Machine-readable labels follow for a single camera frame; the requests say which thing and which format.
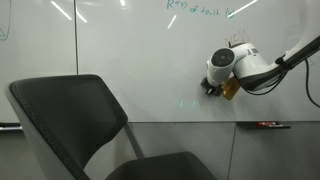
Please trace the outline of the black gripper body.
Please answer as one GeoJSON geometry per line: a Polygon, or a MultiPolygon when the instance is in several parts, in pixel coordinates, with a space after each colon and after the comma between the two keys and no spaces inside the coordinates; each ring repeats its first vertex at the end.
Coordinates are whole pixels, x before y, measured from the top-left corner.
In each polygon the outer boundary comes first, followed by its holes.
{"type": "Polygon", "coordinates": [[[220,86],[208,86],[206,88],[206,94],[209,96],[220,96],[222,94],[222,88],[220,86]]]}

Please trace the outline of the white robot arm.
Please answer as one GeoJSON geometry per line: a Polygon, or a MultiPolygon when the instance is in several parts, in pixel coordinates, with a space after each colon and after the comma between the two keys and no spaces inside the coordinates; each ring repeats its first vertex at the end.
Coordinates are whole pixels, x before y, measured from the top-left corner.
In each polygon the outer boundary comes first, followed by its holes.
{"type": "Polygon", "coordinates": [[[201,82],[205,93],[220,96],[231,73],[245,91],[267,88],[281,75],[317,53],[320,50],[320,29],[316,24],[319,6],[319,0],[306,0],[302,37],[272,64],[268,64],[249,42],[217,49],[206,62],[207,75],[201,82]]]}

